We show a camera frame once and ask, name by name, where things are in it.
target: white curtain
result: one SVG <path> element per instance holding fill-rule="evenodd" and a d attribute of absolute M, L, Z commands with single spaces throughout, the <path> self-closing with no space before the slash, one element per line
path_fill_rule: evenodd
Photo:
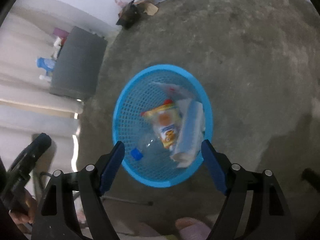
<path fill-rule="evenodd" d="M 45 70 L 36 66 L 36 59 L 50 58 L 53 42 L 53 37 L 34 24 L 8 14 L 0 27 L 0 101 L 82 112 L 80 102 L 49 94 L 50 84 L 39 79 Z"/>

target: basket rim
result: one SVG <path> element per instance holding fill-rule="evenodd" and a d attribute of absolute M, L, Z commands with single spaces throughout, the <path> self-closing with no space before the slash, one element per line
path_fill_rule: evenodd
<path fill-rule="evenodd" d="M 185 69 L 183 69 L 181 67 L 178 67 L 175 65 L 169 65 L 169 64 L 159 64 L 159 65 L 154 65 L 154 66 L 148 67 L 148 68 L 140 71 L 139 73 L 137 73 L 125 85 L 125 87 L 121 91 L 120 96 L 117 100 L 114 112 L 113 112 L 113 119 L 112 119 L 112 140 L 113 140 L 113 143 L 116 144 L 118 141 L 118 138 L 119 138 L 118 129 L 117 129 L 117 120 L 119 120 L 118 119 L 118 116 L 120 113 L 119 109 L 125 99 L 127 92 L 131 89 L 132 85 L 134 85 L 136 82 L 138 82 L 141 78 L 143 78 L 146 75 L 149 75 L 152 72 L 159 71 L 159 70 L 172 71 L 177 74 L 180 74 L 183 77 L 185 77 L 195 87 L 196 91 L 199 94 L 199 97 L 201 99 L 201 102 L 202 102 L 203 108 L 204 108 L 204 116 L 205 116 L 204 140 L 208 139 L 209 141 L 211 141 L 212 135 L 213 135 L 213 112 L 212 112 L 210 100 L 209 100 L 206 92 L 204 91 L 204 88 L 200 84 L 200 82 L 192 74 L 190 74 L 188 71 L 186 71 Z M 202 162 L 203 162 L 203 158 L 202 158 L 202 154 L 200 151 L 198 156 L 196 157 L 196 159 L 193 161 L 193 163 L 188 168 L 186 168 L 184 172 L 182 172 L 181 174 L 179 174 L 178 176 L 176 176 L 172 179 L 164 180 L 164 181 L 155 181 L 155 180 L 147 179 L 147 178 L 141 176 L 140 174 L 136 173 L 136 171 L 131 167 L 131 165 L 129 163 L 126 162 L 125 159 L 122 161 L 122 166 L 133 178 L 135 178 L 137 181 L 139 181 L 147 186 L 170 187 L 170 186 L 179 184 L 179 183 L 185 181 L 186 179 L 188 179 L 189 177 L 191 177 L 196 172 L 196 170 L 200 167 Z"/>

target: silver screw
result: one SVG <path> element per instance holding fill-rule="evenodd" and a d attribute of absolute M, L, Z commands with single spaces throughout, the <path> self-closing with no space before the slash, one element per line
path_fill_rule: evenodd
<path fill-rule="evenodd" d="M 265 170 L 264 173 L 265 173 L 267 176 L 272 176 L 272 171 L 271 171 L 271 170 Z"/>
<path fill-rule="evenodd" d="M 61 171 L 60 171 L 60 170 L 56 170 L 56 171 L 53 173 L 53 175 L 54 175 L 55 177 L 58 177 L 60 174 L 61 174 Z"/>
<path fill-rule="evenodd" d="M 239 165 L 239 164 L 234 163 L 234 164 L 231 166 L 231 168 L 232 168 L 233 170 L 235 170 L 235 171 L 239 171 L 239 169 L 240 169 L 240 165 Z"/>
<path fill-rule="evenodd" d="M 86 166 L 85 168 L 87 171 L 93 171 L 94 170 L 94 165 L 89 164 L 88 166 Z"/>

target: concrete floor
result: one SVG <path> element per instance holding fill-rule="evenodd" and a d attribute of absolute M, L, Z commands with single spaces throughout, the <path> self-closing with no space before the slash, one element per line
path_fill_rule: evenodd
<path fill-rule="evenodd" d="M 174 64 L 191 72 L 210 98 L 216 150 L 247 170 L 271 169 L 300 234 L 320 210 L 320 196 L 300 181 L 304 168 L 320 172 L 319 15 L 304 0 L 167 0 L 158 6 L 154 16 L 122 30 L 108 52 L 96 95 L 81 116 L 78 167 L 112 148 L 112 114 L 125 84 L 148 66 Z M 219 213 L 224 201 L 204 166 L 166 189 L 144 186 L 121 168 L 109 194 L 155 202 L 106 202 L 113 223 L 144 221 L 164 234 L 174 231 L 177 218 Z"/>

